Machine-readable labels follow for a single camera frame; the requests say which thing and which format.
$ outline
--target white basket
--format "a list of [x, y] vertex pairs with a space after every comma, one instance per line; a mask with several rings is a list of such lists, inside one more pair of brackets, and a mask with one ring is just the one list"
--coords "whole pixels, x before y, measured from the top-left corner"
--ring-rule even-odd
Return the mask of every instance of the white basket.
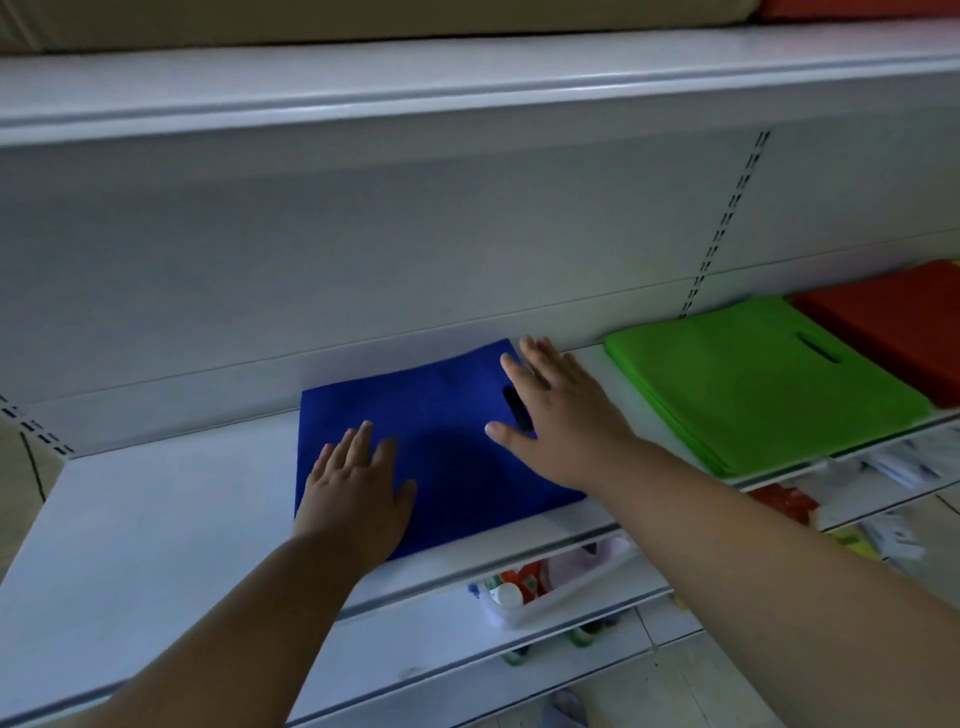
[[589, 571], [579, 578], [547, 592], [544, 596], [538, 596], [522, 607], [505, 609], [493, 600], [490, 590], [480, 583], [477, 585], [480, 589], [480, 602], [483, 604], [490, 621], [495, 626], [511, 629], [522, 624], [527, 619], [531, 619], [553, 609], [591, 582], [596, 581], [611, 571], [619, 569], [624, 564], [638, 558], [639, 555], [640, 549], [636, 547], [636, 544], [634, 544], [629, 537], [612, 536], [609, 539], [597, 542], [597, 553], [596, 556], [592, 557], [595, 565]]

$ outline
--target white bottle cap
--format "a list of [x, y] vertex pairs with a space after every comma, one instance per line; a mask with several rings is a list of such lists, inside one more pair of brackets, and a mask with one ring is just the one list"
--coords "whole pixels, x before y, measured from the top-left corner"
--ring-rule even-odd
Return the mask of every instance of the white bottle cap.
[[496, 589], [491, 589], [490, 596], [493, 601], [505, 609], [516, 609], [523, 606], [523, 592], [516, 584], [509, 581], [504, 582]]

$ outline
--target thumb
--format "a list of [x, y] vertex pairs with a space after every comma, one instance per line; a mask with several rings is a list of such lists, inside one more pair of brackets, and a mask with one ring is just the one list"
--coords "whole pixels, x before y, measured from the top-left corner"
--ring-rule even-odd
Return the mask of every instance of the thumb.
[[410, 515], [414, 512], [414, 503], [417, 501], [417, 481], [407, 480], [396, 491], [396, 510], [400, 514], [403, 528], [410, 522]]
[[484, 427], [487, 437], [499, 446], [508, 449], [528, 467], [533, 467], [531, 461], [537, 441], [527, 437], [509, 425], [503, 423], [488, 423]]

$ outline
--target finger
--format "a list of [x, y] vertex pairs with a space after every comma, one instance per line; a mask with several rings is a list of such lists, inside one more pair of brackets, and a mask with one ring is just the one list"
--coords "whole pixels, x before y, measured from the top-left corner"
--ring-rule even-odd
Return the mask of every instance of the finger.
[[340, 470], [344, 467], [344, 464], [347, 462], [347, 453], [350, 450], [350, 443], [353, 442], [353, 438], [356, 435], [357, 431], [351, 427], [344, 433], [344, 439], [340, 441], [340, 444], [333, 449], [333, 453], [330, 455], [329, 461], [326, 463], [325, 473], [331, 473], [335, 470]]
[[393, 473], [395, 458], [396, 440], [394, 440], [392, 437], [388, 437], [385, 440], [381, 440], [376, 446], [376, 450], [373, 451], [373, 457], [370, 461], [370, 467], [381, 468], [388, 473]]
[[546, 386], [537, 381], [534, 373], [508, 353], [500, 356], [500, 366], [503, 367], [503, 371], [510, 378], [524, 404], [529, 404], [528, 398], [532, 398], [538, 392], [546, 391]]
[[414, 512], [414, 503], [417, 502], [417, 481], [407, 480], [396, 491], [396, 510], [399, 513], [403, 530], [406, 530], [407, 523], [410, 522], [410, 516]]
[[323, 477], [326, 470], [326, 461], [330, 459], [331, 454], [333, 454], [333, 444], [327, 443], [324, 445], [324, 449], [320, 451], [320, 457], [317, 458], [317, 462], [313, 464], [313, 470], [306, 478], [308, 483], [315, 483]]
[[357, 430], [350, 449], [347, 451], [348, 466], [356, 467], [370, 464], [370, 438], [373, 434], [373, 423], [365, 420]]
[[577, 373], [570, 369], [569, 365], [566, 363], [566, 360], [560, 356], [560, 353], [557, 351], [557, 348], [553, 345], [553, 342], [550, 341], [550, 339], [544, 336], [537, 342], [537, 347], [544, 354], [546, 354], [546, 357], [550, 360], [551, 364], [564, 373], [564, 376], [569, 381], [574, 381], [578, 378]]
[[579, 379], [582, 379], [583, 381], [593, 380], [593, 377], [590, 376], [590, 373], [584, 369], [583, 365], [577, 361], [577, 357], [572, 353], [564, 354], [564, 362], [566, 362], [567, 368]]
[[540, 373], [540, 376], [546, 379], [551, 387], [563, 386], [569, 382], [569, 378], [563, 369], [558, 368], [556, 364], [550, 361], [550, 357], [537, 346], [537, 342], [533, 340], [532, 336], [524, 336], [520, 339], [520, 350], [527, 361], [530, 362], [530, 365]]
[[533, 468], [531, 461], [537, 449], [536, 440], [503, 423], [487, 423], [484, 432], [500, 447], [512, 452], [524, 465]]

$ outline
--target hand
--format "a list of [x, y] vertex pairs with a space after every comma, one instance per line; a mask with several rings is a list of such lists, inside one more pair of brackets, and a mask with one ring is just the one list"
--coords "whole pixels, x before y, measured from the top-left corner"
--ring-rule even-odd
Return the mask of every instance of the hand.
[[524, 336], [520, 350], [530, 371], [509, 354], [500, 364], [530, 413], [534, 440], [503, 423], [489, 423], [492, 440], [535, 473], [592, 496], [639, 440], [600, 384], [571, 353], [560, 356], [549, 339]]
[[327, 443], [307, 476], [292, 538], [321, 536], [355, 559], [357, 578], [376, 569], [403, 537], [417, 497], [406, 481], [394, 495], [396, 444], [382, 440], [370, 457], [373, 425], [349, 429], [336, 447]]

